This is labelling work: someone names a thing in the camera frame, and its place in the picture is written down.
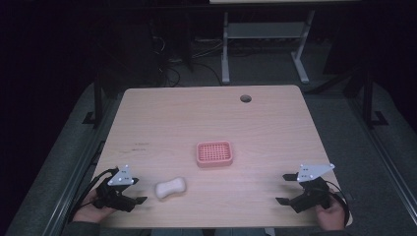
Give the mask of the person's left hand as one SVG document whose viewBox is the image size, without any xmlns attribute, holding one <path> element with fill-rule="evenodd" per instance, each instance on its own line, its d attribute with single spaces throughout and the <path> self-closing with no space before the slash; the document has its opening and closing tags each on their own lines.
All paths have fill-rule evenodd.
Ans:
<svg viewBox="0 0 417 236">
<path fill-rule="evenodd" d="M 96 198 L 96 190 L 91 190 L 82 201 L 82 207 L 75 212 L 73 220 L 78 222 L 100 223 L 107 216 L 115 212 L 114 208 L 107 206 L 96 208 L 92 204 Z"/>
</svg>

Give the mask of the white soap bar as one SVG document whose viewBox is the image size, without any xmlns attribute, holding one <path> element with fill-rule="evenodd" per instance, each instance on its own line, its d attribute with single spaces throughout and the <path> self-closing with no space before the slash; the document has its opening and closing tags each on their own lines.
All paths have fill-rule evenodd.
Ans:
<svg viewBox="0 0 417 236">
<path fill-rule="evenodd" d="M 164 199 L 172 194 L 185 192 L 187 189 L 186 181 L 183 177 L 177 177 L 166 182 L 160 182 L 155 185 L 155 195 L 159 199 Z"/>
</svg>

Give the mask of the white metal desk frame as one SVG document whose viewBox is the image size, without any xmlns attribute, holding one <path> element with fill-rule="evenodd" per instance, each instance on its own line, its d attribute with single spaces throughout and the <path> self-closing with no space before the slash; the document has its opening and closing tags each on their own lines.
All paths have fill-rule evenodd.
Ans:
<svg viewBox="0 0 417 236">
<path fill-rule="evenodd" d="M 302 54 L 312 26 L 315 11 L 308 13 L 304 22 L 290 23 L 230 23 L 228 13 L 224 14 L 221 54 L 221 81 L 230 83 L 228 43 L 230 39 L 298 39 L 298 48 L 291 52 L 299 80 L 306 85 L 310 82 L 302 62 Z"/>
</svg>

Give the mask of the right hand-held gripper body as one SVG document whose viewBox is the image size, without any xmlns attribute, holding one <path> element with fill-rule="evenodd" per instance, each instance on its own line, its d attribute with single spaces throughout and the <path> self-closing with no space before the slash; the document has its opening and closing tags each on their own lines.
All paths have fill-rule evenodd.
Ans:
<svg viewBox="0 0 417 236">
<path fill-rule="evenodd" d="M 303 193 L 289 202 L 297 213 L 315 206 L 329 208 L 329 186 L 322 176 L 333 168 L 332 163 L 300 165 L 296 181 L 303 188 Z"/>
</svg>

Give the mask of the black metal stand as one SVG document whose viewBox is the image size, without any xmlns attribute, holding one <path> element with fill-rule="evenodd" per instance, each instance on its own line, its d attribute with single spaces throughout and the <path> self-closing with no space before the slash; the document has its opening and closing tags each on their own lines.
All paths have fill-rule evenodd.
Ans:
<svg viewBox="0 0 417 236">
<path fill-rule="evenodd" d="M 86 114 L 83 123 L 93 125 L 96 129 L 103 117 L 103 104 L 102 104 L 102 83 L 101 75 L 99 72 L 96 73 L 93 82 L 93 111 Z"/>
<path fill-rule="evenodd" d="M 386 117 L 381 111 L 373 110 L 373 93 L 374 82 L 369 71 L 366 72 L 363 80 L 363 103 L 362 103 L 362 117 L 369 129 L 375 126 L 387 126 Z"/>
</svg>

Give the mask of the person's right hand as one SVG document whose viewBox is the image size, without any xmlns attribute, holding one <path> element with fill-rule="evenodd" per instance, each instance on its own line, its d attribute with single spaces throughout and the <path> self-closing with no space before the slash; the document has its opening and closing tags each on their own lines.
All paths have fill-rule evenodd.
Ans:
<svg viewBox="0 0 417 236">
<path fill-rule="evenodd" d="M 342 204 L 333 196 L 329 197 L 329 207 L 323 208 L 320 205 L 315 207 L 316 217 L 320 228 L 324 231 L 335 231 L 345 229 L 345 211 Z"/>
</svg>

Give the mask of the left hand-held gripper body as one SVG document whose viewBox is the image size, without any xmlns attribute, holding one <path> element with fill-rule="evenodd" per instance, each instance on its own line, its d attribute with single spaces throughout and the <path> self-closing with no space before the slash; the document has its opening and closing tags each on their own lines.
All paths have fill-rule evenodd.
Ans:
<svg viewBox="0 0 417 236">
<path fill-rule="evenodd" d="M 123 195 L 134 178 L 128 165 L 110 170 L 111 176 L 103 180 L 96 188 L 97 199 L 93 201 L 96 208 L 111 207 L 130 212 L 135 208 L 134 199 Z"/>
</svg>

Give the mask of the pink soap dish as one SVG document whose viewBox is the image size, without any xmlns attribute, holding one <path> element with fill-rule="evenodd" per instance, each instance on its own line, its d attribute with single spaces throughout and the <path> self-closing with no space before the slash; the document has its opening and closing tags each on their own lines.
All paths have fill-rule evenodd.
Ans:
<svg viewBox="0 0 417 236">
<path fill-rule="evenodd" d="M 197 144 L 197 165 L 200 168 L 229 166 L 233 163 L 231 144 L 228 141 Z"/>
</svg>

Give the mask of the grey metal floor rail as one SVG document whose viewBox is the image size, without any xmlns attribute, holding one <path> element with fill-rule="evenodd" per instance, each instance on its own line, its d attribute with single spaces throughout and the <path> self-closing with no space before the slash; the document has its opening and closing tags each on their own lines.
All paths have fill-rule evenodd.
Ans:
<svg viewBox="0 0 417 236">
<path fill-rule="evenodd" d="M 365 105 L 358 99 L 347 103 L 359 127 L 359 141 L 369 148 L 358 157 L 363 172 L 376 184 L 380 205 L 409 214 L 417 225 L 417 134 L 394 107 L 389 97 L 377 100 L 371 122 L 365 120 Z"/>
<path fill-rule="evenodd" d="M 90 162 L 107 139 L 120 102 L 120 97 L 103 99 L 103 118 L 97 126 L 84 124 L 94 108 L 92 97 L 82 97 L 76 104 L 40 174 L 45 185 L 43 199 L 52 206 L 40 236 L 61 234 L 80 189 L 89 183 Z"/>
</svg>

